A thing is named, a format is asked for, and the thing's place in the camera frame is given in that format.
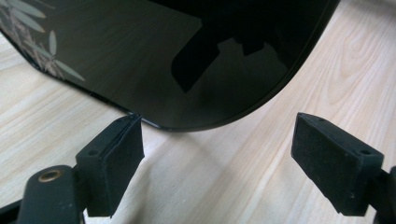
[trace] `bamboo leaf print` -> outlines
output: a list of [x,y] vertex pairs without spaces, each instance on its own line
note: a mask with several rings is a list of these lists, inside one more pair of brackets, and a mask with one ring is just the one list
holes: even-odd
[[56,35],[54,31],[51,31],[49,33],[49,52],[50,54],[52,54],[53,56],[55,56],[56,54]]
[[9,4],[6,0],[0,0],[0,5],[2,5],[3,7],[9,7]]
[[47,58],[52,58],[52,55],[50,55],[50,53],[48,53],[46,50],[40,48],[39,46],[35,45],[34,43],[28,42],[28,41],[24,41],[24,43],[26,45],[28,45],[30,48],[34,49],[35,51],[37,51],[38,53],[40,53],[41,55],[43,55],[44,57]]
[[25,25],[29,26],[30,28],[40,32],[40,33],[45,33],[43,27],[41,27],[36,21],[34,21],[32,18],[27,16],[21,11],[18,11],[17,9],[13,8],[12,9],[12,14],[21,22],[23,22]]
[[29,14],[31,16],[34,17],[38,17],[38,18],[46,18],[46,15],[44,15],[43,12],[41,12],[40,10],[38,10],[35,7],[30,6],[27,3],[22,2],[21,0],[11,0],[9,1],[9,3],[15,7],[17,10],[22,11],[26,14]]
[[59,62],[58,60],[55,60],[55,63],[62,68],[65,72],[67,72],[68,74],[72,75],[73,77],[76,77],[78,79],[80,79],[81,81],[85,81],[85,78],[82,77],[78,72],[76,72],[75,70],[73,70],[71,67],[67,66],[66,64]]

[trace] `glossy black surface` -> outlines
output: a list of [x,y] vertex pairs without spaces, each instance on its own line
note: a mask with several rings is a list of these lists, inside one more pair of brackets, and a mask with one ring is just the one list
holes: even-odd
[[25,3],[2,0],[0,27],[40,70],[154,126],[191,131],[239,119],[277,94],[337,1]]

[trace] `light wood surface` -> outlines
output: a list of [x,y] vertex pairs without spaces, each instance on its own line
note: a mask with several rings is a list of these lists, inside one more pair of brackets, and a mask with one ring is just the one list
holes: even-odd
[[[372,223],[343,217],[290,156],[297,112],[323,117],[396,165],[396,2],[346,0],[272,101],[232,124],[166,133],[143,124],[146,158],[113,218],[88,223]],[[124,114],[39,74],[0,37],[0,206]]]

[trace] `clamp jaw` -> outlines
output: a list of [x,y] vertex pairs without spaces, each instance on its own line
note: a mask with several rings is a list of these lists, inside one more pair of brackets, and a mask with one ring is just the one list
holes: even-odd
[[22,200],[0,209],[5,223],[84,223],[111,217],[144,158],[141,117],[112,122],[76,156],[77,165],[52,166],[27,182]]

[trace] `black bracket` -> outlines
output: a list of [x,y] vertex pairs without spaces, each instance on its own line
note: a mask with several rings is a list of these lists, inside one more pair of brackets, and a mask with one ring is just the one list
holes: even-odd
[[396,167],[381,169],[384,155],[326,119],[297,115],[291,156],[338,213],[396,223]]
[[112,122],[76,156],[77,165],[52,166],[27,182],[23,199],[0,209],[2,223],[84,223],[113,216],[144,158],[141,117]]

